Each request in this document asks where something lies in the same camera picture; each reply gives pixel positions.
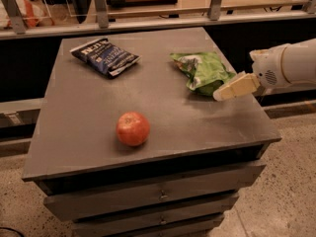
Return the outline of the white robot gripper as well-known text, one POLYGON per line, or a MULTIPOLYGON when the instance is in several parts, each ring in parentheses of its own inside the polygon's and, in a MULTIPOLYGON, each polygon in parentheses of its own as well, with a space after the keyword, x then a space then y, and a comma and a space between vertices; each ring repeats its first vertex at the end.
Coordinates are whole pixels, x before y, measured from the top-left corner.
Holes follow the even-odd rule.
POLYGON ((256 92, 261 85, 265 88, 287 87, 289 82, 283 75, 282 59, 288 47, 286 43, 268 49, 252 50, 250 57, 253 60, 253 73, 238 73, 215 90, 213 98, 218 102, 234 99, 256 92))

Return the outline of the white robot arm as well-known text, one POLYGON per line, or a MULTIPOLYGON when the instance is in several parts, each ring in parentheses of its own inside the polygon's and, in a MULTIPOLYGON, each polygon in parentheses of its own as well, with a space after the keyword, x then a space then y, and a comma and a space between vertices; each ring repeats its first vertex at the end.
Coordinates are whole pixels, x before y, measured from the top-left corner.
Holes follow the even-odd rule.
POLYGON ((252 73, 240 72, 213 93, 216 101, 226 101, 265 89, 294 84, 316 83, 316 39, 286 43, 250 52, 252 73))

